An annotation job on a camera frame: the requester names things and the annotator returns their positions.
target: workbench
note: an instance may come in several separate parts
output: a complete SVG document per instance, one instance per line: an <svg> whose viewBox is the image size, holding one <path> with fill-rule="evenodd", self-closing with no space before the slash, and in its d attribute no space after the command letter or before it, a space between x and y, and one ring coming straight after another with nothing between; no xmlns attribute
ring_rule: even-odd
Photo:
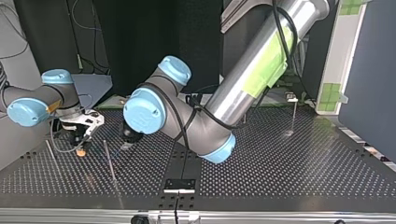
<svg viewBox="0 0 396 224"><path fill-rule="evenodd" d="M172 223L175 214L201 223L396 222L396 173L308 106L298 107L295 119L292 107L259 108L233 131L236 148L221 164L163 133L120 150L122 111L99 112L106 124L87 156L55 153L53 159L43 143L0 171L0 223L130 223L135 215ZM65 138L56 141L69 147ZM164 193L180 179L194 193Z"/></svg>

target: light blue joint cap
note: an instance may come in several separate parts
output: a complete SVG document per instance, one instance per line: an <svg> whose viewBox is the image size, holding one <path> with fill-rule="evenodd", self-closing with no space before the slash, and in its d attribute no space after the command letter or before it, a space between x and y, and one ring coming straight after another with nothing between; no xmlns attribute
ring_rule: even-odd
<svg viewBox="0 0 396 224"><path fill-rule="evenodd" d="M7 108L7 113L12 121L23 127L36 126L41 121L50 117L48 106L34 98L20 98L14 100Z"/></svg>
<svg viewBox="0 0 396 224"><path fill-rule="evenodd" d="M73 84L73 78L67 70L52 69L41 76L44 84Z"/></svg>
<svg viewBox="0 0 396 224"><path fill-rule="evenodd" d="M224 143L224 145L222 145L221 147L216 149L216 151L213 151L210 154L207 154L207 155L204 155L204 156L200 156L200 157L202 157L202 158L204 158L204 159L206 159L208 161L211 161L213 163L224 162L225 160L227 160L227 158L230 157L231 153L233 152L233 148L235 147L235 143L236 143L236 138L231 133L230 137Z"/></svg>
<svg viewBox="0 0 396 224"><path fill-rule="evenodd" d="M156 133L166 120L166 110L161 98L152 90L139 88L123 108L128 125L139 133Z"/></svg>
<svg viewBox="0 0 396 224"><path fill-rule="evenodd" d="M190 68L177 57L164 57L163 61L158 64L158 67L161 68L166 75L183 86L186 86L191 78Z"/></svg>

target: small orange object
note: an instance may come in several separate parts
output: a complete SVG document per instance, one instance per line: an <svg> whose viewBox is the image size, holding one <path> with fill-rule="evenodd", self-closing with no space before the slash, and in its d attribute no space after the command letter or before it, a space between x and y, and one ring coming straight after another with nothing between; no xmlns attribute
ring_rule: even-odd
<svg viewBox="0 0 396 224"><path fill-rule="evenodd" d="M87 152L83 148L76 150L76 152L79 157L85 157L87 155Z"/></svg>

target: black bracket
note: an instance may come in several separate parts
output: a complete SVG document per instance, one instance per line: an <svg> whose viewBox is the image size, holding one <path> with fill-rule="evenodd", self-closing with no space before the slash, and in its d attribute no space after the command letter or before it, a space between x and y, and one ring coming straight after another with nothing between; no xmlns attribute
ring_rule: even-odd
<svg viewBox="0 0 396 224"><path fill-rule="evenodd" d="M195 179L167 179L164 193L195 193Z"/></svg>

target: yellow label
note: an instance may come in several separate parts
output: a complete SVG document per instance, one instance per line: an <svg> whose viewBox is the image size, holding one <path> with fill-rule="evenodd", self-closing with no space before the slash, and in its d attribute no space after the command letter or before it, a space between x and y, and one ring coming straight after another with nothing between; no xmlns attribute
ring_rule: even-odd
<svg viewBox="0 0 396 224"><path fill-rule="evenodd" d="M60 105L61 105L61 100L56 101L55 103L53 103L52 105L49 105L49 107L47 107L47 112L49 114L52 113L53 111L58 109Z"/></svg>
<svg viewBox="0 0 396 224"><path fill-rule="evenodd" d="M283 27L283 32L290 49L293 34L289 27ZM279 32L271 37L259 57L260 59L256 62L242 88L243 91L254 98L259 97L266 86L271 88L287 68L285 51L282 48Z"/></svg>

